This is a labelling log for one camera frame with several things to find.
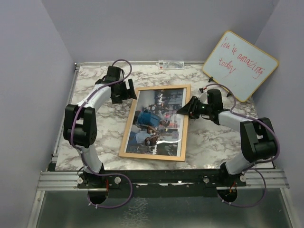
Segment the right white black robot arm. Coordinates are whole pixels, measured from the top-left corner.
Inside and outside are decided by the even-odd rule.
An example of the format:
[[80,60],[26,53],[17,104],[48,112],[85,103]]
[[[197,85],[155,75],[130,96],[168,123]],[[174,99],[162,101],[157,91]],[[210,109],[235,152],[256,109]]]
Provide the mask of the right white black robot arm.
[[190,119],[207,116],[216,125],[228,127],[240,133],[241,152],[223,163],[218,174],[219,182],[228,186],[238,175],[257,163],[268,163],[278,154],[278,140],[268,118],[256,119],[225,109],[221,91],[210,89],[200,97],[193,96],[177,111]]

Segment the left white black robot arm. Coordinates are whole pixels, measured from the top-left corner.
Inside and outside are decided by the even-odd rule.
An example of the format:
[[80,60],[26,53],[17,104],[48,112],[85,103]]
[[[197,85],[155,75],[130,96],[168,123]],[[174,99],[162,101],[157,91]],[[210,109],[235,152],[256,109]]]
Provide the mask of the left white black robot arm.
[[104,165],[95,149],[96,112],[108,100],[121,104],[124,100],[137,99],[132,79],[126,82],[128,76],[121,68],[109,66],[106,75],[96,81],[93,90],[82,101],[65,108],[63,137],[78,151],[84,171],[90,173],[88,181],[96,188],[105,181]]

